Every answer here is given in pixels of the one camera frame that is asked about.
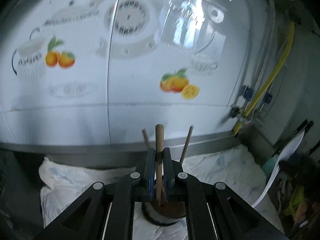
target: white cloth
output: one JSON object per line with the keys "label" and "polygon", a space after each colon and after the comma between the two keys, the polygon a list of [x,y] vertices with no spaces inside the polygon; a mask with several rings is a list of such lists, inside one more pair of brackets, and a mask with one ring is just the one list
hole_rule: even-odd
{"label": "white cloth", "polygon": [[[45,158],[39,168],[40,177],[46,184],[40,192],[44,227],[92,183],[96,181],[112,183],[133,170],[134,168],[124,168],[98,171],[60,165]],[[256,201],[265,187],[266,177],[263,171],[243,145],[213,154],[187,157],[183,162],[183,170],[209,184],[217,181],[225,182],[249,204]],[[268,196],[255,209],[283,232],[279,217]],[[136,203],[133,239],[187,240],[186,220],[182,219],[169,227],[153,225],[143,217],[141,204]]]}

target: yellow hose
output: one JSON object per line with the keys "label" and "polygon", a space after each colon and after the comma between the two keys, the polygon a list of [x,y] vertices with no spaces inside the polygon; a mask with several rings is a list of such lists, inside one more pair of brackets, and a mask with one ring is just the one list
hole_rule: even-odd
{"label": "yellow hose", "polygon": [[[294,29],[295,29],[294,22],[290,22],[288,42],[285,46],[285,50],[284,50],[284,52],[282,52],[281,57],[276,65],[276,67],[273,69],[273,71],[271,72],[271,74],[268,77],[268,79],[266,80],[266,82],[263,84],[263,86],[260,88],[260,90],[257,92],[257,94],[253,97],[249,106],[244,111],[244,117],[247,117],[249,115],[249,113],[252,111],[252,109],[258,103],[258,101],[262,97],[262,95],[266,92],[266,90],[268,89],[268,87],[270,86],[270,84],[275,79],[276,75],[279,73],[280,69],[284,65],[285,61],[287,60],[289,53],[290,53],[290,50],[292,48]],[[236,126],[233,129],[233,134],[237,135],[237,133],[241,127],[242,127],[242,123],[238,121]]]}

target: fruit decal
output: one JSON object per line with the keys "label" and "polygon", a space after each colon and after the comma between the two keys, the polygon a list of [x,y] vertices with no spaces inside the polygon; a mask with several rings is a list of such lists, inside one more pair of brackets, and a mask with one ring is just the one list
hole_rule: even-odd
{"label": "fruit decal", "polygon": [[164,74],[160,81],[160,89],[163,92],[181,93],[184,99],[195,98],[200,89],[189,84],[186,71],[187,68],[181,68],[177,72]]}
{"label": "fruit decal", "polygon": [[69,51],[63,51],[61,54],[54,50],[56,47],[62,45],[62,40],[57,40],[56,36],[53,36],[48,44],[48,53],[45,56],[45,63],[48,67],[55,67],[58,63],[63,69],[70,68],[74,65],[76,58]]}

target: silver screw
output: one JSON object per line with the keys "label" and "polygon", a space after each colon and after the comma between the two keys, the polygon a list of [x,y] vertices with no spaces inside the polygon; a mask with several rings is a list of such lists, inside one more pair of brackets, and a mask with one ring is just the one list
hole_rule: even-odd
{"label": "silver screw", "polygon": [[96,182],[95,184],[93,184],[93,188],[94,189],[101,189],[102,188],[102,183],[101,182]]}
{"label": "silver screw", "polygon": [[133,179],[137,179],[137,178],[140,177],[140,173],[138,173],[138,172],[133,172],[133,173],[130,174],[130,177],[133,178]]}
{"label": "silver screw", "polygon": [[179,177],[180,179],[186,179],[186,178],[188,177],[188,174],[186,174],[185,172],[180,172],[180,173],[178,174],[178,177]]}
{"label": "silver screw", "polygon": [[216,184],[216,188],[220,190],[224,190],[226,188],[226,184],[224,184],[223,182],[218,182]]}

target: wooden stick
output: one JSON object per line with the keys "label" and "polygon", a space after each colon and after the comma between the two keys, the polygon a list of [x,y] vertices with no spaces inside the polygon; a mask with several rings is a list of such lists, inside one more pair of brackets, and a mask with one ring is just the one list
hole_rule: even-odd
{"label": "wooden stick", "polygon": [[156,198],[161,203],[164,126],[156,125]]}
{"label": "wooden stick", "polygon": [[142,130],[142,135],[143,135],[144,143],[146,144],[147,151],[148,151],[150,148],[150,144],[149,144],[149,138],[148,138],[148,134],[147,134],[146,129]]}
{"label": "wooden stick", "polygon": [[189,145],[189,141],[190,141],[190,138],[191,138],[192,131],[193,131],[193,125],[191,125],[190,128],[189,128],[189,132],[188,132],[188,135],[187,135],[186,143],[184,144],[184,147],[183,147],[183,151],[182,151],[181,158],[180,158],[180,163],[181,164],[183,163],[184,156],[186,155],[186,151],[187,151],[187,148],[188,148],[188,145]]}

